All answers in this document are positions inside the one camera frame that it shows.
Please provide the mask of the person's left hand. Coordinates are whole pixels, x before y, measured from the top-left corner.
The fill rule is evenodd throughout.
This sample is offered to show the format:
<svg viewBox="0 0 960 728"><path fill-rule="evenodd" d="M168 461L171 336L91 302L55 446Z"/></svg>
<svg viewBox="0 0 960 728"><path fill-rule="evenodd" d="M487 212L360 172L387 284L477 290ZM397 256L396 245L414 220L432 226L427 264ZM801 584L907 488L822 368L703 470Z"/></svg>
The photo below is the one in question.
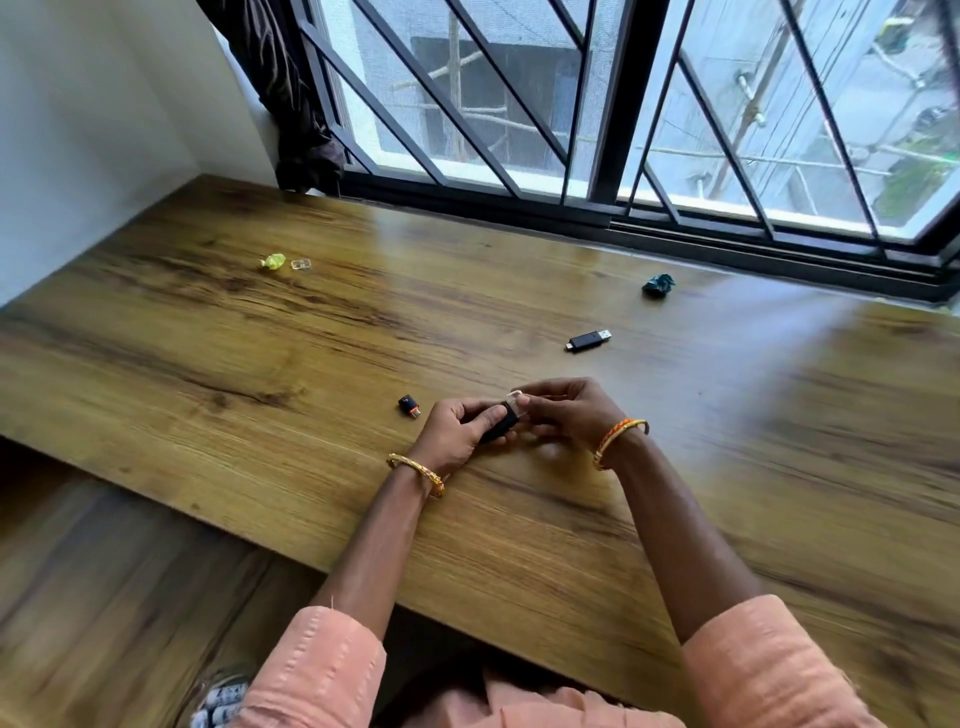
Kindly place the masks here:
<svg viewBox="0 0 960 728"><path fill-rule="evenodd" d="M479 440L497 420L475 418L455 420L454 400L491 398L450 397L434 404L418 437L406 456L429 468L443 479L459 470L474 454Z"/></svg>

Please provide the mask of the person's right hand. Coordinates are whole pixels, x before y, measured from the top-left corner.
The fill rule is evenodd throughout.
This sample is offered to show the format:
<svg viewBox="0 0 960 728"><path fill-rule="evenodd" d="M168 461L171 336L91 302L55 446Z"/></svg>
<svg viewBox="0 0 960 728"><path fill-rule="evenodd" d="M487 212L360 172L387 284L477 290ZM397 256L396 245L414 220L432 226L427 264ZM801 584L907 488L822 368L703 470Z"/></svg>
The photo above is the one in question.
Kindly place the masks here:
<svg viewBox="0 0 960 728"><path fill-rule="evenodd" d="M552 378L521 386L519 398L561 402L560 420L527 420L523 429L538 441L566 440L593 453L605 433L629 418L592 378Z"/></svg>

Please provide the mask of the black usb card reader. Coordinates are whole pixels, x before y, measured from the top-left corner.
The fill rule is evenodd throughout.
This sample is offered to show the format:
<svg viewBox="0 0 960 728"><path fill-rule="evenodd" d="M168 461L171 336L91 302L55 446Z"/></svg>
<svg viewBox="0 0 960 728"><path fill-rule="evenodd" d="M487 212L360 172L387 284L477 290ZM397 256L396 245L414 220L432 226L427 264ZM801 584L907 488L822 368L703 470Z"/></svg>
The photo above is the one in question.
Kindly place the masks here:
<svg viewBox="0 0 960 728"><path fill-rule="evenodd" d="M505 415L484 433L478 442L479 445L486 445L504 438L520 421L522 415L519 414L512 400L502 401L501 406L506 409Z"/></svg>

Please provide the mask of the person's right forearm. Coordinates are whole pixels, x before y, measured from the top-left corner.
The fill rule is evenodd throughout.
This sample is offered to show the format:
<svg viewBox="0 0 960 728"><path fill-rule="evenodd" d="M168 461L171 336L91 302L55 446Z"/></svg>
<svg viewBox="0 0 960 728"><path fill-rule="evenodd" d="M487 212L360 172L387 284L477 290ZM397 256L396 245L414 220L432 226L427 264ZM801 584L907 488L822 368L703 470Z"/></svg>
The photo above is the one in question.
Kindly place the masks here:
<svg viewBox="0 0 960 728"><path fill-rule="evenodd" d="M712 619L765 593L649 436L627 430L607 446L602 464L621 485L681 645Z"/></svg>

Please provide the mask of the person's left forearm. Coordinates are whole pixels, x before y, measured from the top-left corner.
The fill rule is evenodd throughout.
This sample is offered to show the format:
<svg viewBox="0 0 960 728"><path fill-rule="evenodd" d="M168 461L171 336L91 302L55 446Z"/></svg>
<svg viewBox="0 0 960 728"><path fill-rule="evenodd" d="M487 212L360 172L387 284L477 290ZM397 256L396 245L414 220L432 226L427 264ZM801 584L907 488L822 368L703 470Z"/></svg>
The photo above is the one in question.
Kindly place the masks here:
<svg viewBox="0 0 960 728"><path fill-rule="evenodd" d="M345 614L383 640L432 488L414 467L393 467L311 605Z"/></svg>

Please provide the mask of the orange gold bangle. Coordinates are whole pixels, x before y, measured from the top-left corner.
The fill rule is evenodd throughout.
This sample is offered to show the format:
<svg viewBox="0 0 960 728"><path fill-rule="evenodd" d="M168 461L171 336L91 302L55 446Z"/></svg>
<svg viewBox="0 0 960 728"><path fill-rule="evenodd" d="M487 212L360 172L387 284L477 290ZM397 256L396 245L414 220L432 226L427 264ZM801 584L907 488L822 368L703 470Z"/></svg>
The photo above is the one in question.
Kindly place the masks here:
<svg viewBox="0 0 960 728"><path fill-rule="evenodd" d="M643 418L624 418L606 431L592 455L591 463L594 469L601 472L608 470L609 468L604 465L604 457L609 447L624 433L637 428L640 428L644 435L648 435L650 423Z"/></svg>

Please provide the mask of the black metal window grille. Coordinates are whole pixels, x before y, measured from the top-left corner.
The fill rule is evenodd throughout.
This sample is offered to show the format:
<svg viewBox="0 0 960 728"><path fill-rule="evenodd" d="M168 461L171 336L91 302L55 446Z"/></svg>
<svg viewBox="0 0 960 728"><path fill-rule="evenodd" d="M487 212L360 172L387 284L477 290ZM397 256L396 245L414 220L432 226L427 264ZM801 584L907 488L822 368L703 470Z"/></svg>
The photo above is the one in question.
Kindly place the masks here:
<svg viewBox="0 0 960 728"><path fill-rule="evenodd" d="M335 138L346 150L347 172L378 177L430 181L442 187L466 186L468 190L510 195L521 200L551 202L560 206L590 206L600 212L623 216L662 213L674 224L698 218L713 222L752 226L767 239L785 233L834 241L841 249L872 245L882 257L888 251L920 257L948 258L960 248L960 0L881 0L886 6L873 17L866 30L869 47L891 15L914 18L914 34L923 33L939 62L930 112L940 112L939 123L929 124L939 142L935 152L915 154L930 166L910 169L894 191L914 188L914 200L896 201L878 217L858 182L846 147L841 141L832 104L823 91L816 64L806 43L807 35L797 21L791 0L776 0L792 39L798 46L806 77L813 82L830 130L840 141L839 152L854 191L858 217L850 219L769 211L752 186L738 155L732 151L725 128L718 123L713 105L691 71L685 52L690 16L696 0L293 0L296 26L312 83ZM505 154L491 151L475 124L468 122L452 98L442 91L427 65L414 51L412 38L449 39L451 74L461 62L459 32L450 15L457 18L467 37L487 59L503 85L534 122L549 145L561 173L507 167ZM567 142L558 141L538 114L536 105L524 98L524 85L512 82L492 51L495 44L531 46L544 42L570 48L578 60L578 78ZM676 70L687 80L702 117L732 164L738 188L747 205L722 200L681 198L671 195L647 161L654 130ZM476 157L455 160L431 152L422 114L408 108L395 109L390 86L414 81L414 94L425 91L439 106L441 119L456 130L454 141L465 141ZM644 103L650 90L658 98L652 106L652 124L641 145L639 168L625 199L620 182L632 148L633 131L640 130ZM580 162L587 155L577 152L581 107L594 108L604 98L599 124L598 149L590 155L590 167ZM576 172L585 167L589 176Z"/></svg>

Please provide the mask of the peach long-sleeved garment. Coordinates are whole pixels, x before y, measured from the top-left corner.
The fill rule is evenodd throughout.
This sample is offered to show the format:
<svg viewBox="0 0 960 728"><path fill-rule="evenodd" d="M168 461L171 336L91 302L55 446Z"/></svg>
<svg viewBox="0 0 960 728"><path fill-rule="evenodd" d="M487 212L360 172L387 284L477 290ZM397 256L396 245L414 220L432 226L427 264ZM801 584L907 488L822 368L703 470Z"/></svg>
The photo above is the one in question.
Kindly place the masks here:
<svg viewBox="0 0 960 728"><path fill-rule="evenodd" d="M714 617L682 647L709 728L886 728L786 607L767 594ZM369 728L387 654L327 606L298 611L228 728ZM686 728L592 690L541 694L485 675L481 696L450 688L403 728Z"/></svg>

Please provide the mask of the dark brown curtain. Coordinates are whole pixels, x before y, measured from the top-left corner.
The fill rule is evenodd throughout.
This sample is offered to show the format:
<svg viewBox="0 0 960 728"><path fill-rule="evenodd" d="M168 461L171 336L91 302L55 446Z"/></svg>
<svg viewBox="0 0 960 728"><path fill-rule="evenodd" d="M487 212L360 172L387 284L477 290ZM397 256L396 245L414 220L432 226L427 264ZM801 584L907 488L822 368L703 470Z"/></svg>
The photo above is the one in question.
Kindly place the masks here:
<svg viewBox="0 0 960 728"><path fill-rule="evenodd" d="M340 196L347 163L309 70L293 0L196 0L278 129L274 173L283 190Z"/></svg>

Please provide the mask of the patterned sandal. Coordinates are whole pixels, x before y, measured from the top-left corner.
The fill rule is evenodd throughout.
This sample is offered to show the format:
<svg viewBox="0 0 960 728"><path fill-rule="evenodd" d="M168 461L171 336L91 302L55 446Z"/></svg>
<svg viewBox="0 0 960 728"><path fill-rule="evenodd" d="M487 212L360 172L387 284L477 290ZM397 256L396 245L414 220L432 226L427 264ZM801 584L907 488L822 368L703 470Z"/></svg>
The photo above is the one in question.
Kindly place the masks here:
<svg viewBox="0 0 960 728"><path fill-rule="evenodd" d="M230 728L253 680L254 671L244 664L201 674L188 690L173 728Z"/></svg>

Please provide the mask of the black window frame track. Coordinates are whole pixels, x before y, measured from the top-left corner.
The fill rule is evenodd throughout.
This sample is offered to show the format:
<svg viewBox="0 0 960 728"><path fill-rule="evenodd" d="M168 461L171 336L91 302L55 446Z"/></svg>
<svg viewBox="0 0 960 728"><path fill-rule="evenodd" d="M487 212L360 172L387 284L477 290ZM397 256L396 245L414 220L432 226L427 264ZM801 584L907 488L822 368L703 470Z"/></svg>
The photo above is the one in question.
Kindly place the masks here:
<svg viewBox="0 0 960 728"><path fill-rule="evenodd" d="M825 238L779 232L767 239L751 225L707 219L674 224L666 214L623 216L589 205L559 205L444 187L430 180L375 176L349 171L340 183L342 197L406 212L430 213L489 227L562 238L619 251L837 288L867 296L925 305L960 300L960 251L948 264L934 258L909 258L907 252L854 245L853 251L829 249Z"/></svg>

